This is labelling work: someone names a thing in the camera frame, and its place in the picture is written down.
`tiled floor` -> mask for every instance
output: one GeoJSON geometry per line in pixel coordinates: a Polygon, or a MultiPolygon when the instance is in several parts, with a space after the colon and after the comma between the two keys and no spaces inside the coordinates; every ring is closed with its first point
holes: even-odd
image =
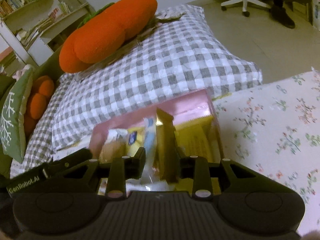
{"type": "Polygon", "coordinates": [[[270,83],[311,70],[320,70],[320,31],[287,10],[296,28],[288,29],[274,21],[269,12],[241,7],[221,11],[220,4],[203,6],[207,23],[216,38],[234,55],[253,61],[262,70],[263,83],[270,83]]]}

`white snowflake pattern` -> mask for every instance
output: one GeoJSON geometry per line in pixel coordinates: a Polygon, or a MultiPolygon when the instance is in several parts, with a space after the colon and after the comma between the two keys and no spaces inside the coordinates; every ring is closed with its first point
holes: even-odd
{"type": "Polygon", "coordinates": [[[0,133],[1,133],[1,137],[4,139],[4,141],[2,142],[4,150],[7,150],[7,146],[10,145],[11,132],[9,132],[8,129],[9,127],[13,127],[13,124],[11,120],[7,120],[4,118],[3,112],[5,111],[9,118],[11,117],[12,114],[15,113],[14,108],[12,108],[11,106],[12,103],[14,102],[14,98],[12,98],[12,96],[14,96],[14,93],[9,92],[8,98],[4,103],[4,107],[2,109],[2,115],[0,119],[0,133]]]}

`black shoe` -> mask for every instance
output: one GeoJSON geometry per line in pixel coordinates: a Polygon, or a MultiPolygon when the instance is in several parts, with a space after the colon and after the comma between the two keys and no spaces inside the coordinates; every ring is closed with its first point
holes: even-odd
{"type": "Polygon", "coordinates": [[[287,15],[283,7],[273,5],[270,11],[273,19],[280,22],[282,25],[290,29],[294,29],[296,27],[294,21],[287,15]]]}

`floral bedsheet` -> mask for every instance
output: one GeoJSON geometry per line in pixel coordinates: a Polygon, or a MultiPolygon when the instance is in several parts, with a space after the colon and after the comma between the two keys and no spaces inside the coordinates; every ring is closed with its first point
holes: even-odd
{"type": "Polygon", "coordinates": [[[225,157],[299,193],[298,233],[320,230],[320,73],[242,90],[214,107],[225,157]]]}

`orange plush toy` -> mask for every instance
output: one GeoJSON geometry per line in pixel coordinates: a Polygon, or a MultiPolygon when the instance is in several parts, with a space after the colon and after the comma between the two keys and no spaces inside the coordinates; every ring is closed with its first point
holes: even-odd
{"type": "Polygon", "coordinates": [[[156,0],[120,0],[73,32],[59,55],[61,69],[76,73],[113,54],[151,20],[156,0]]]}
{"type": "Polygon", "coordinates": [[[27,110],[24,115],[24,132],[26,138],[29,138],[36,128],[38,120],[47,109],[53,92],[54,83],[49,76],[39,77],[33,83],[31,94],[27,101],[27,110]]]}

